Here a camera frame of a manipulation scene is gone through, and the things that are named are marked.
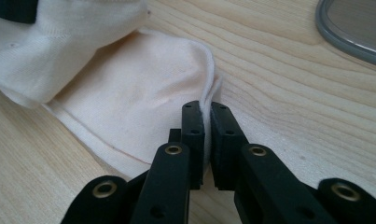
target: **wood grain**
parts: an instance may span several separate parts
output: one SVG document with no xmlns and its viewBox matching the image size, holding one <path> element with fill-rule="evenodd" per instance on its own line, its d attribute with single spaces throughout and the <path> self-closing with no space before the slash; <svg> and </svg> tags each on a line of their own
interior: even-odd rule
<svg viewBox="0 0 376 224">
<path fill-rule="evenodd" d="M 222 103 L 248 139 L 274 150 L 313 187 L 351 180 L 376 197 L 376 66 L 329 45 L 317 1 L 148 1 L 147 28 L 214 53 Z M 45 109 L 0 92 L 0 223 L 58 223 L 81 188 L 113 174 Z M 211 174 L 191 192 L 190 223 L 239 223 Z"/>
</svg>

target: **black strap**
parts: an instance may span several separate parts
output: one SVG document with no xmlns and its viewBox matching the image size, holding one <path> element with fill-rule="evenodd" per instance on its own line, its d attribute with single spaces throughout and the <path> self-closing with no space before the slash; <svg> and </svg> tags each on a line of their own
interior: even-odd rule
<svg viewBox="0 0 376 224">
<path fill-rule="evenodd" d="M 38 0 L 0 0 L 0 18 L 35 23 Z"/>
</svg>

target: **white fabric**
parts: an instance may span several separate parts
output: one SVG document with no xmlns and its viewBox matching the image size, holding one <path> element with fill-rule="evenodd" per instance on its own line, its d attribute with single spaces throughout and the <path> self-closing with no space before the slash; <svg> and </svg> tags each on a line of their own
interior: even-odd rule
<svg viewBox="0 0 376 224">
<path fill-rule="evenodd" d="M 28 107 L 48 102 L 146 18 L 144 0 L 40 0 L 33 25 L 0 19 L 0 90 Z"/>
<path fill-rule="evenodd" d="M 50 110 L 97 156 L 130 177 L 149 168 L 182 105 L 200 100 L 209 160 L 209 109 L 220 85 L 205 46 L 154 31 L 100 49 Z"/>
</svg>

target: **light wood tabletop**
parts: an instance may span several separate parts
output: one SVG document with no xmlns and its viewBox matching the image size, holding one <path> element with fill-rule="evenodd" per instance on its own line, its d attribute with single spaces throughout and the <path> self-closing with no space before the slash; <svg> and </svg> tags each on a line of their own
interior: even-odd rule
<svg viewBox="0 0 376 224">
<path fill-rule="evenodd" d="M 205 43 L 224 75 L 222 103 L 248 140 L 271 148 L 300 181 L 316 188 L 340 177 L 376 197 L 376 66 L 326 42 L 316 4 L 149 0 L 146 27 Z M 100 175 L 123 176 L 44 108 L 0 92 L 0 223 L 59 223 Z M 191 192 L 189 223 L 239 222 L 233 194 L 208 174 Z"/>
</svg>

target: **black object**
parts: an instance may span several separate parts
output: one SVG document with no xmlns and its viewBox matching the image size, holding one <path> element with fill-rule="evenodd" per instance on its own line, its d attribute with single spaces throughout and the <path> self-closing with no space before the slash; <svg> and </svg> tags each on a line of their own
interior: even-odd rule
<svg viewBox="0 0 376 224">
<path fill-rule="evenodd" d="M 38 0 L 0 0 L 0 18 L 35 23 Z"/>
<path fill-rule="evenodd" d="M 199 102 L 182 111 L 182 130 L 170 130 L 148 172 L 128 183 L 94 179 L 62 223 L 188 223 L 189 190 L 202 184 L 204 128 Z M 376 223 L 376 199 L 359 186 L 338 178 L 318 189 L 302 184 L 271 149 L 248 144 L 222 104 L 212 103 L 211 123 L 214 180 L 218 189 L 235 191 L 243 223 Z"/>
</svg>

